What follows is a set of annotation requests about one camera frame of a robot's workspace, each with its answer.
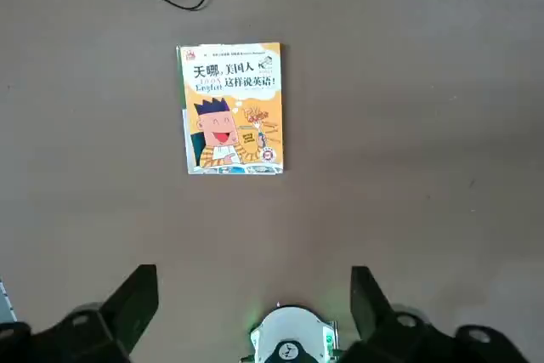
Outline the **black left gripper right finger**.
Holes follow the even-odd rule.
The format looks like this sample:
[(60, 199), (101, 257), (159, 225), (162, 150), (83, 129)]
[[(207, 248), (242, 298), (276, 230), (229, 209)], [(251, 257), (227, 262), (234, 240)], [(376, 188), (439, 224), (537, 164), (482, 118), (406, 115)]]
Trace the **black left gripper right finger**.
[(366, 266), (350, 276), (350, 312), (360, 340), (341, 362), (526, 362), (502, 332), (465, 325), (447, 335), (411, 312), (396, 311)]

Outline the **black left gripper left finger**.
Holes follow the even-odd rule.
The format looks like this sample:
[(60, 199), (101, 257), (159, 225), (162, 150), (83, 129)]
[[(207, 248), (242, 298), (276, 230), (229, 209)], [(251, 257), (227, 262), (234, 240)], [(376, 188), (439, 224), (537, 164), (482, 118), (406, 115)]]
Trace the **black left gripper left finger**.
[(44, 331), (3, 323), (1, 361), (129, 362), (157, 310), (157, 268), (141, 264), (99, 307), (73, 311)]

